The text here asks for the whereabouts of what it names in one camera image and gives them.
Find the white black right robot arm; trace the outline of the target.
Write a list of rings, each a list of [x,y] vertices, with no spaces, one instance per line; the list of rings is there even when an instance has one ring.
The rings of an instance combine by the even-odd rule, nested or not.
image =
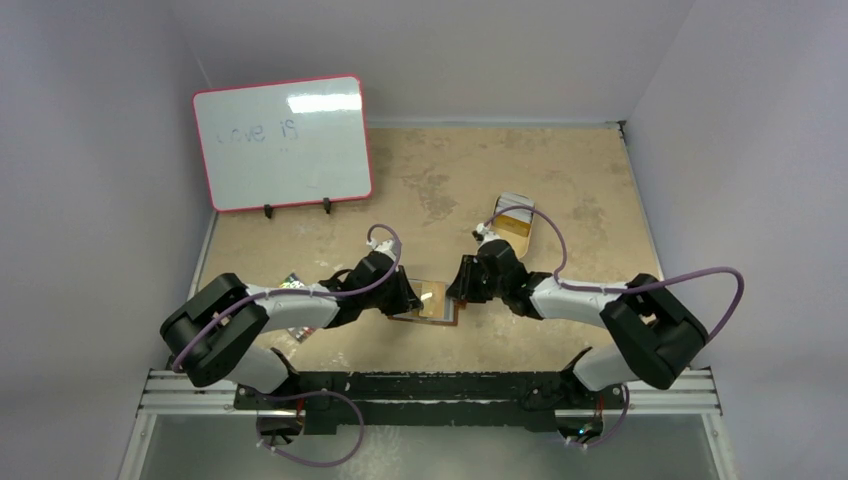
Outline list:
[[[561,392],[576,407],[630,381],[666,390],[708,341],[695,315],[649,274],[623,284],[576,282],[565,288],[548,272],[527,270],[505,240],[485,242],[476,254],[463,256],[446,295],[465,303],[498,298],[517,316],[606,329],[611,344],[581,351],[563,370]]]

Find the brown leather card holder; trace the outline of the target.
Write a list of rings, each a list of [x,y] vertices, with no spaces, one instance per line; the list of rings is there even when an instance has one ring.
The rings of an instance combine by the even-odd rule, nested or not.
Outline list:
[[[461,306],[447,296],[447,283],[411,279],[410,285],[422,306],[417,310],[389,316],[390,320],[449,327],[458,325]]]

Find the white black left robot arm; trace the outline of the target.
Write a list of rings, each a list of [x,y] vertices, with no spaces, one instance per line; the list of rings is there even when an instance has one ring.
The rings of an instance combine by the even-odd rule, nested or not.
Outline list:
[[[394,255],[372,251],[354,268],[301,288],[268,289],[221,274],[166,318],[160,335],[174,356],[173,368],[194,386],[234,381],[284,409],[297,399],[298,382],[282,355],[256,346],[260,334],[332,329],[369,309],[392,316],[421,305]]]

